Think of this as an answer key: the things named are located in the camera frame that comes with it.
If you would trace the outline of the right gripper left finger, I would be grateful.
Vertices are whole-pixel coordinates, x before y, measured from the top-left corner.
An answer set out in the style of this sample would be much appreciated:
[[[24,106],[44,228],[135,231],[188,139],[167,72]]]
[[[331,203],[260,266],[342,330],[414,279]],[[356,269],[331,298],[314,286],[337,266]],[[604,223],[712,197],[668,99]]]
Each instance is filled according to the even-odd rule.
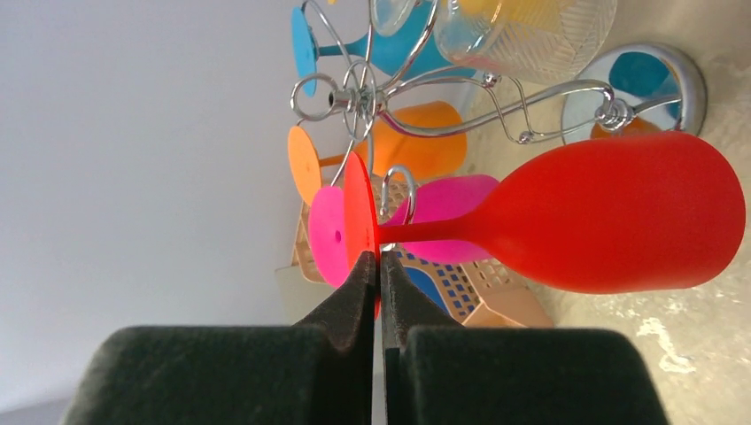
[[[376,259],[290,326],[138,326],[95,351],[65,424],[368,424]]]

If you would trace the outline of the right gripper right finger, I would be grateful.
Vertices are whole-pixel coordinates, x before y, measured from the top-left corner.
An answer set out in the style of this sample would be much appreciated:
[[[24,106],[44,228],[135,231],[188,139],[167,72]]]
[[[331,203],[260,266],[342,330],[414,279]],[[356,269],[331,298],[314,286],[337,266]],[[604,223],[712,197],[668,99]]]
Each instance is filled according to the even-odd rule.
[[[467,328],[380,259],[390,424],[664,424],[646,364],[603,328]]]

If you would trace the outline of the red wine glass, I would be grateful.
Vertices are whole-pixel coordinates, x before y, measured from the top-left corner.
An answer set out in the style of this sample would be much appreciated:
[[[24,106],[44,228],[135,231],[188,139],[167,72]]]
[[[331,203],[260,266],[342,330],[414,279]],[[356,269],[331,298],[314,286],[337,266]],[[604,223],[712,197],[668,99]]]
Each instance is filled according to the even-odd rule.
[[[355,263],[384,243],[462,241],[545,286],[584,294],[690,289],[721,274],[747,223],[732,165],[695,135],[582,141],[519,166],[472,211],[381,226],[363,160],[345,162],[344,240]]]

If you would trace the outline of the pink wine glass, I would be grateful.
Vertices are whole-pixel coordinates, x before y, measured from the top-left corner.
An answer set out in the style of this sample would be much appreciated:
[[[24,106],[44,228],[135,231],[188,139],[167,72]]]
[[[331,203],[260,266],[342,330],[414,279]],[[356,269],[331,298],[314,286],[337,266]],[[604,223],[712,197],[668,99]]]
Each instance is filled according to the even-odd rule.
[[[447,177],[417,189],[414,222],[449,220],[477,208],[499,184],[487,174]],[[339,187],[320,189],[314,196],[308,218],[308,242],[324,281],[341,286],[351,267],[344,242],[344,192]],[[458,264],[491,259],[492,255],[472,243],[458,240],[404,243],[419,259],[439,264]]]

